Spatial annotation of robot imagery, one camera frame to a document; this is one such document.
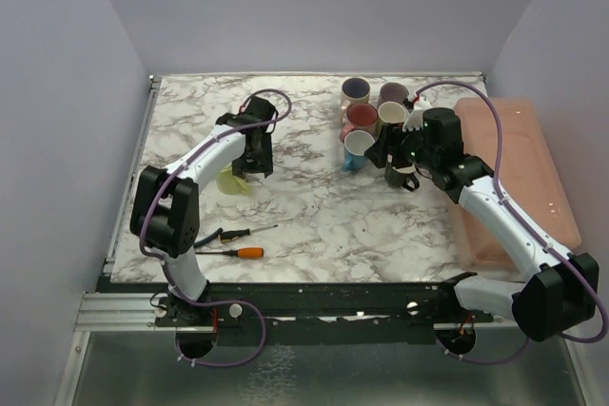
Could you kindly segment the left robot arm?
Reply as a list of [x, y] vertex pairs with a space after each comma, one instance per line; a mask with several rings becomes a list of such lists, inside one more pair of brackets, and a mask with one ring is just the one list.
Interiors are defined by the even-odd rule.
[[242, 178], [273, 173], [272, 126], [286, 117], [262, 97], [248, 96], [236, 114], [220, 116], [208, 136], [164, 168], [146, 167], [139, 176], [129, 229], [146, 257], [162, 266], [177, 313], [196, 325], [209, 316], [208, 280], [196, 260], [199, 196], [225, 166]]

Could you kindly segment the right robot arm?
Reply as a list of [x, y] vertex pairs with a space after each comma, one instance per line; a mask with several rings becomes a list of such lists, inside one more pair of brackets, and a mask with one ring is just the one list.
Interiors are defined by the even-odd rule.
[[470, 310], [512, 319], [530, 339], [541, 342], [608, 312], [597, 293], [599, 265], [574, 255], [543, 231], [502, 187], [499, 174], [480, 157], [465, 153], [461, 120], [454, 110], [431, 108], [422, 125], [386, 125], [365, 157], [376, 167], [392, 164], [426, 170], [433, 184], [501, 244], [523, 277], [521, 283], [474, 274], [437, 298], [439, 314], [458, 321]]

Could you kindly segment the purple mug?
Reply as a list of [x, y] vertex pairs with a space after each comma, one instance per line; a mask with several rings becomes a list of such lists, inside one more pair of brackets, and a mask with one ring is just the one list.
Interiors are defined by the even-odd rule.
[[408, 101], [408, 97], [409, 91], [406, 86], [395, 82], [385, 83], [379, 91], [377, 107], [387, 102], [403, 105], [404, 102]]

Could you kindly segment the pink spectrum mug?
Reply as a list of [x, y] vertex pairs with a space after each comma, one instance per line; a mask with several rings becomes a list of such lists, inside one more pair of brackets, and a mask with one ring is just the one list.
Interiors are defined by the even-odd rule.
[[343, 143], [346, 136], [354, 130], [362, 130], [373, 136], [376, 135], [378, 111], [370, 104], [354, 104], [344, 114], [344, 126], [339, 134]]

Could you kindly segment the light green mug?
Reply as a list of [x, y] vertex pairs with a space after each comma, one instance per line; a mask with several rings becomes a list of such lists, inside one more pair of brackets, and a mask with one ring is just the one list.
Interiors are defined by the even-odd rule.
[[385, 125], [403, 124], [409, 113], [402, 103], [384, 102], [377, 108], [376, 135], [379, 136]]

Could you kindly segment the blue mug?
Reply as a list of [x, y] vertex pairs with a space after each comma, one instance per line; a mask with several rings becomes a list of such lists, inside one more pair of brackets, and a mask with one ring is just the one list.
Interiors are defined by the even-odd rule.
[[344, 161], [342, 171], [351, 172], [362, 169], [367, 158], [365, 152], [375, 144], [375, 138], [368, 132], [353, 130], [344, 138]]

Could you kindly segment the yellow-green faceted mug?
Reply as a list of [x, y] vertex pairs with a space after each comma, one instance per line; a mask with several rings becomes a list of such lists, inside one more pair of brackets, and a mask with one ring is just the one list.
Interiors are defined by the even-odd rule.
[[215, 182], [218, 189], [226, 195], [249, 195], [250, 186], [248, 182], [233, 174], [232, 164], [225, 166], [216, 176]]

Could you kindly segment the black mug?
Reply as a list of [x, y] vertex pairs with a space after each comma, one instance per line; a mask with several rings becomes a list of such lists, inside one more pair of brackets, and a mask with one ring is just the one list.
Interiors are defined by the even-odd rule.
[[404, 188], [409, 192], [414, 192], [420, 188], [420, 181], [416, 176], [414, 165], [396, 168], [392, 164], [387, 164], [384, 171], [384, 179], [392, 188]]

